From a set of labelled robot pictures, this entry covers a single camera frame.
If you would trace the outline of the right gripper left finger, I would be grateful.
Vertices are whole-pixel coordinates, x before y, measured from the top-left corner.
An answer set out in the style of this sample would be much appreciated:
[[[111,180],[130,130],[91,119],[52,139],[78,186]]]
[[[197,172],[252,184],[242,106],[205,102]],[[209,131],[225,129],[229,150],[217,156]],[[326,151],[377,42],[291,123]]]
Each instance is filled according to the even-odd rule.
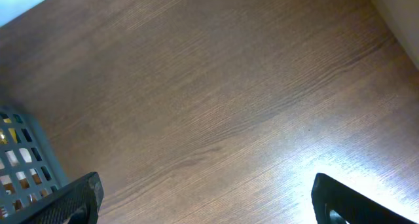
[[[102,200],[99,174],[90,172],[1,222],[96,224]]]

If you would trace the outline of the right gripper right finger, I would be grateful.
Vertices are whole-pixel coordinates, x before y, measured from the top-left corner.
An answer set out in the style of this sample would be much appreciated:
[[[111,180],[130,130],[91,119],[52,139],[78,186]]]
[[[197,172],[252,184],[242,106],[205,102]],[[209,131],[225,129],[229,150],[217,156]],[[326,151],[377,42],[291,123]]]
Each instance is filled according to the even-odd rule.
[[[311,197],[320,224],[414,224],[324,173],[316,174]]]

